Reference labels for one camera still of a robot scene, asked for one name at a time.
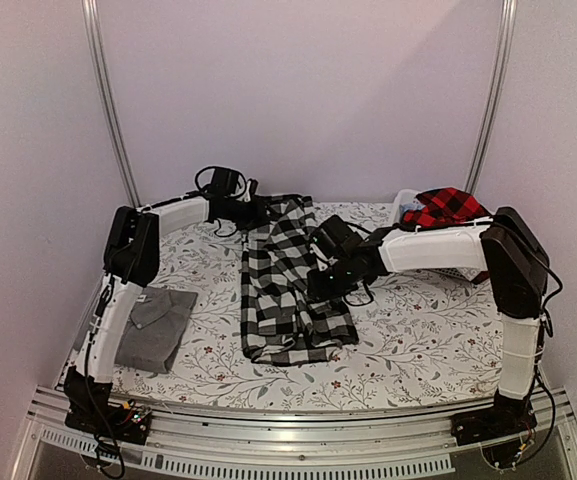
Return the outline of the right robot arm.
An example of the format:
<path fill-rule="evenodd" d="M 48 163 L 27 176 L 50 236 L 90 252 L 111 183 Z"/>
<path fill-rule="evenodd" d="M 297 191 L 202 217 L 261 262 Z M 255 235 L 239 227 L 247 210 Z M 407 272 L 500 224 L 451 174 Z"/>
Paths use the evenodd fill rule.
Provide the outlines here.
<path fill-rule="evenodd" d="M 516 210 L 448 226 L 394 223 L 361 236 L 334 215 L 311 234 L 318 267 L 307 276 L 309 297 L 341 299 L 379 276 L 412 270 L 467 269 L 488 275 L 503 323 L 498 393 L 506 397 L 485 415 L 485 427 L 505 436 L 520 424 L 541 355 L 552 332 L 546 311 L 547 283 L 554 273 L 545 250 Z"/>

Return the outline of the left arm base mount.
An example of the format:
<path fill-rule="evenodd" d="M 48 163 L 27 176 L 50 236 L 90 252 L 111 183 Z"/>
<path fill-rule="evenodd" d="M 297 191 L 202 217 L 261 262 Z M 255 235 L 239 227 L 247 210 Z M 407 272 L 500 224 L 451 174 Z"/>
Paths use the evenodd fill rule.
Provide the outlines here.
<path fill-rule="evenodd" d="M 145 445 L 152 422 L 151 409 L 134 400 L 111 404 L 111 387 L 111 383 L 95 382 L 74 366 L 69 367 L 63 385 L 69 401 L 65 425 L 98 437 Z"/>

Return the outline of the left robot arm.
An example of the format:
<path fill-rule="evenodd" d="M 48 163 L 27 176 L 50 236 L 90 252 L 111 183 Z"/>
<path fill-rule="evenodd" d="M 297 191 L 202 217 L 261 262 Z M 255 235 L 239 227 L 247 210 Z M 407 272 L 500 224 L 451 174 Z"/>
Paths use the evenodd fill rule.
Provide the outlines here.
<path fill-rule="evenodd" d="M 121 207 L 115 212 L 103 254 L 101 292 L 87 336 L 64 387 L 84 392 L 111 388 L 113 368 L 129 313 L 160 268 L 160 240 L 174 231 L 226 220 L 238 231 L 267 222 L 264 201 L 249 195 L 177 197 L 154 205 Z"/>

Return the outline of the black white plaid shirt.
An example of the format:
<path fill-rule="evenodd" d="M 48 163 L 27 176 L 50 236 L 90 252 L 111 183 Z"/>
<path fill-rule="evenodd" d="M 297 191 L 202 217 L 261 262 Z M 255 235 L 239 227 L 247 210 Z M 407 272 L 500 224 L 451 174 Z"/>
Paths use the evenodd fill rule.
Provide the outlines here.
<path fill-rule="evenodd" d="M 315 302 L 308 274 L 317 268 L 309 245 L 315 209 L 309 196 L 263 199 L 269 222 L 242 235 L 240 337 L 244 357 L 291 367 L 328 362 L 359 343 L 341 299 Z"/>

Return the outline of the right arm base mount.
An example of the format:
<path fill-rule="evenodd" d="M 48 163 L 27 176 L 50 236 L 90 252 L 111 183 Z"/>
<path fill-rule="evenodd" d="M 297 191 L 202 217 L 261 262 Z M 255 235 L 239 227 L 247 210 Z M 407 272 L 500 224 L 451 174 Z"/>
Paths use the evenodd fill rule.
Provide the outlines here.
<path fill-rule="evenodd" d="M 528 432 L 537 426 L 529 397 L 511 399 L 496 392 L 490 407 L 450 417 L 451 435 L 459 446 Z"/>

